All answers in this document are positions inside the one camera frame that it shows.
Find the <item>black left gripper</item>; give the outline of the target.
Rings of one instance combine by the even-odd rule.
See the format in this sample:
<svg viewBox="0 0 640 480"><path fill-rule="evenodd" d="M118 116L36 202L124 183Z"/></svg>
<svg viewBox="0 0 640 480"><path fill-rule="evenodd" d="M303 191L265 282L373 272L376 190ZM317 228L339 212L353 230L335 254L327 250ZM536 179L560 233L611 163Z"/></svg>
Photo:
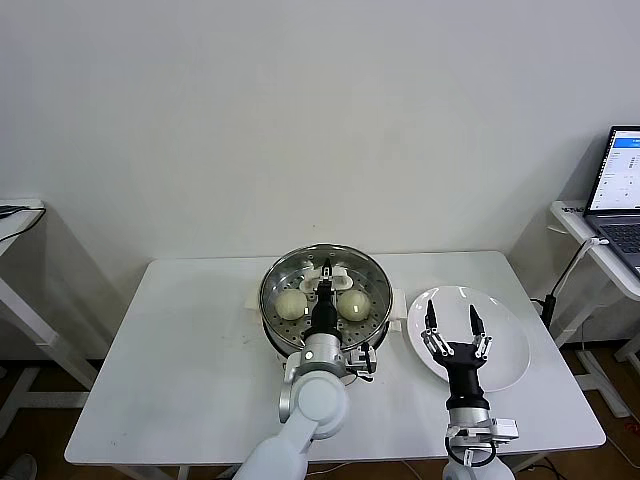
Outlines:
<svg viewBox="0 0 640 480"><path fill-rule="evenodd" d="M317 303L311 314L311 331L313 333L338 333L338 314L333 303L333 293L331 291L332 280L332 263L330 258L327 258L325 265L321 269Z"/></svg>

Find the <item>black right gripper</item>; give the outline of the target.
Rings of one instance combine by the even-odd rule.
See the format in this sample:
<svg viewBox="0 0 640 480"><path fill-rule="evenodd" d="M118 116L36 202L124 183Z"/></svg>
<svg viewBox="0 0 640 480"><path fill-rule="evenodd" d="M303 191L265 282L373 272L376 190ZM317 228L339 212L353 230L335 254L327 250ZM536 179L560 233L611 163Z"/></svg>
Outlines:
<svg viewBox="0 0 640 480"><path fill-rule="evenodd" d="M478 370L486 363L484 359L489 356L493 338L486 333L484 322L473 304L469 306L469 317L472 344L451 342L450 347L438 330L433 302L429 300L427 303L422 339L434 361L447 371L450 390L447 409L488 408Z"/></svg>

